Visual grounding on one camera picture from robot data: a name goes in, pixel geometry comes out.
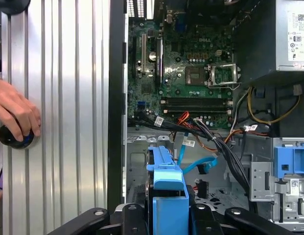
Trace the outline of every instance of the yellow wire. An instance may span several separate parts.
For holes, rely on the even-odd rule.
[[[299,105],[300,100],[301,100],[301,96],[299,96],[298,102],[294,105],[294,107],[292,109],[289,110],[289,112],[285,113],[284,115],[282,115],[281,117],[277,118],[276,120],[273,121],[263,121],[258,119],[257,117],[254,116],[253,111],[252,111],[252,87],[249,88],[249,93],[248,93],[248,109],[249,109],[249,113],[251,114],[251,116],[253,117],[253,119],[259,123],[265,123],[265,124],[271,124],[271,123],[276,123],[278,121],[281,121],[282,119],[284,119],[286,116],[288,116],[290,113],[292,113],[292,111]]]

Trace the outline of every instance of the power supply label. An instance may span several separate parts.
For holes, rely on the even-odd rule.
[[[304,61],[304,12],[288,12],[288,58]]]

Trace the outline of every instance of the chip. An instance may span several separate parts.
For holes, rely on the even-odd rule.
[[[204,67],[186,67],[186,84],[203,86],[206,78]]]
[[[151,84],[142,84],[141,91],[142,91],[142,94],[151,94],[152,85]]]

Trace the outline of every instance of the white label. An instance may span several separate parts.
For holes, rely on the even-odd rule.
[[[255,131],[257,127],[258,127],[258,125],[247,126],[247,127],[245,127],[245,131],[246,132]]]
[[[194,147],[195,146],[195,141],[183,140],[182,145],[186,145],[186,146],[189,146],[189,147]]]
[[[258,127],[257,125],[252,125],[250,131],[255,131],[257,127]]]
[[[300,194],[300,187],[299,187],[299,180],[290,180],[290,194],[299,196]]]
[[[157,126],[157,127],[161,127],[162,123],[163,123],[163,118],[160,117],[160,116],[157,116],[155,122],[154,122],[154,126]]]
[[[304,61],[304,12],[288,12],[288,59]]]

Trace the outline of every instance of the ram slot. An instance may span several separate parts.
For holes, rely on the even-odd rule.
[[[169,98],[161,100],[164,114],[190,113],[226,114],[230,109],[227,99],[218,98]]]

